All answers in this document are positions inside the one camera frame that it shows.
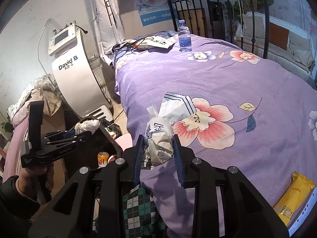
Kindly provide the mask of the black jacket left forearm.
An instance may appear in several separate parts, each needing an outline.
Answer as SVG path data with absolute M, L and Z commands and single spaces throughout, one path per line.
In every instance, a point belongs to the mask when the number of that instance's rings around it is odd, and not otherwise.
M 1 183 L 1 237 L 27 237 L 40 205 L 17 188 L 18 176 Z

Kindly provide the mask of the person left hand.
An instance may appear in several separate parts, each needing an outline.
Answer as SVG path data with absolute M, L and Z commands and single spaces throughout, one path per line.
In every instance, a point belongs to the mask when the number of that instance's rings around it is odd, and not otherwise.
M 37 201 L 37 190 L 35 182 L 39 176 L 46 176 L 46 188 L 51 192 L 54 187 L 54 164 L 22 168 L 16 182 L 20 193 L 28 198 Z

